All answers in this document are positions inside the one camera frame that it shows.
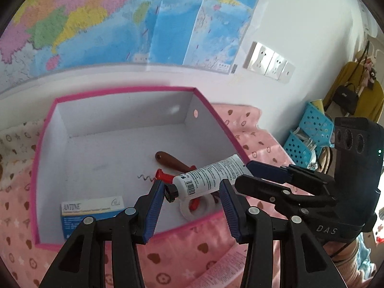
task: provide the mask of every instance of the plastic basket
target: plastic basket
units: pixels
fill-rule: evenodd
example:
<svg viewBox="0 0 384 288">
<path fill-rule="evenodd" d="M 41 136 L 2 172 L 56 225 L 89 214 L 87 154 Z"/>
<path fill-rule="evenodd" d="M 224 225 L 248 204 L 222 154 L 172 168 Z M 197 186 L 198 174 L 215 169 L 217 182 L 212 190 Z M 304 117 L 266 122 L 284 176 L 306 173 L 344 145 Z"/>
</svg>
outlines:
<svg viewBox="0 0 384 288">
<path fill-rule="evenodd" d="M 311 103 L 307 104 L 304 116 L 299 123 L 299 127 L 316 142 L 318 151 L 321 147 L 334 146 L 331 144 L 333 126 L 333 122 Z"/>
<path fill-rule="evenodd" d="M 316 148 L 315 148 L 315 153 L 316 153 L 316 157 L 319 157 L 320 156 L 320 154 L 321 154 L 321 150 L 322 150 L 323 148 L 322 147 L 320 147 L 320 146 L 316 146 Z"/>
<path fill-rule="evenodd" d="M 296 165 L 304 168 L 309 165 L 311 151 L 292 132 L 289 132 L 289 138 L 285 142 L 284 149 Z"/>
</svg>

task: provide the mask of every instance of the electrical outlet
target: electrical outlet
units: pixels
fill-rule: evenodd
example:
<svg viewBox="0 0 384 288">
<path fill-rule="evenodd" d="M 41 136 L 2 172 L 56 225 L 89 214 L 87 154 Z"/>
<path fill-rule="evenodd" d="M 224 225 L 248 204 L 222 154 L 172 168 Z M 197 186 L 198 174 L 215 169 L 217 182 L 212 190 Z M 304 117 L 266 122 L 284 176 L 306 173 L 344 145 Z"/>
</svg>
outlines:
<svg viewBox="0 0 384 288">
<path fill-rule="evenodd" d="M 287 60 L 283 56 L 274 52 L 265 75 L 275 80 L 279 79 L 279 76 L 282 73 L 286 63 Z"/>
<path fill-rule="evenodd" d="M 293 76 L 294 70 L 295 66 L 292 65 L 290 62 L 287 62 L 283 68 L 282 73 L 279 76 L 278 81 L 281 83 L 288 83 Z"/>
<path fill-rule="evenodd" d="M 274 51 L 265 45 L 254 42 L 248 55 L 250 59 L 245 63 L 246 68 L 258 74 L 265 75 L 272 60 L 273 53 Z"/>
</svg>

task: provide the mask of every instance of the screw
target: screw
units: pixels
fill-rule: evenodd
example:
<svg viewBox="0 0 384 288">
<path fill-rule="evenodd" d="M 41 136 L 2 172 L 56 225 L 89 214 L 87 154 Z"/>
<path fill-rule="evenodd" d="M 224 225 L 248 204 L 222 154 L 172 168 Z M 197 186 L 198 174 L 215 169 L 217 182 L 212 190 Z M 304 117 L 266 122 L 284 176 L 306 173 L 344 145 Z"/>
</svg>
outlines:
<svg viewBox="0 0 384 288">
<path fill-rule="evenodd" d="M 293 223 L 296 223 L 296 224 L 301 223 L 301 218 L 300 216 L 297 216 L 297 215 L 294 215 L 293 217 L 291 217 L 291 220 Z"/>
<path fill-rule="evenodd" d="M 132 214 L 136 213 L 136 209 L 133 208 L 133 207 L 126 208 L 124 212 L 125 212 L 126 215 L 132 215 Z"/>
<path fill-rule="evenodd" d="M 93 222 L 93 217 L 91 216 L 87 216 L 84 220 L 83 220 L 84 224 L 91 224 Z"/>
<path fill-rule="evenodd" d="M 256 207 L 250 207 L 248 209 L 248 212 L 251 213 L 251 214 L 259 214 L 260 210 L 259 210 L 259 208 L 256 208 Z"/>
</svg>

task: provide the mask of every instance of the tape roll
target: tape roll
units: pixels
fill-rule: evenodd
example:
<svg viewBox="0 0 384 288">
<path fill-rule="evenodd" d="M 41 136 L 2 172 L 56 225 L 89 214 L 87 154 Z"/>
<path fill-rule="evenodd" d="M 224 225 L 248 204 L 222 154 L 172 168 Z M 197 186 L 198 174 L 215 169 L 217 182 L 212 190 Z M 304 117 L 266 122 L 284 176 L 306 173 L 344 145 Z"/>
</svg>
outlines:
<svg viewBox="0 0 384 288">
<path fill-rule="evenodd" d="M 200 196 L 200 204 L 198 208 L 191 212 L 189 210 L 189 200 L 180 201 L 180 212 L 187 221 L 194 221 L 199 219 L 215 209 L 215 199 L 211 194 Z"/>
</svg>

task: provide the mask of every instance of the camera lens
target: camera lens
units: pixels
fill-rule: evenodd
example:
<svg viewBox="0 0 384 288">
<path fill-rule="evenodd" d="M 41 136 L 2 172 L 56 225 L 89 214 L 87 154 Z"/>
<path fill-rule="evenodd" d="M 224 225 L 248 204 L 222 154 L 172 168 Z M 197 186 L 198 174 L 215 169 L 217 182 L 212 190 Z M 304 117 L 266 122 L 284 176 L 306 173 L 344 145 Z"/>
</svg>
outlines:
<svg viewBox="0 0 384 288">
<path fill-rule="evenodd" d="M 364 150 L 364 138 L 361 134 L 358 135 L 357 144 L 356 144 L 356 151 L 358 154 L 361 154 Z"/>
<path fill-rule="evenodd" d="M 341 142 L 341 130 L 340 129 L 338 129 L 336 132 L 336 141 L 337 141 L 337 143 Z"/>
<path fill-rule="evenodd" d="M 350 130 L 345 130 L 344 134 L 344 143 L 346 149 L 351 149 L 353 142 L 352 132 Z"/>
</svg>

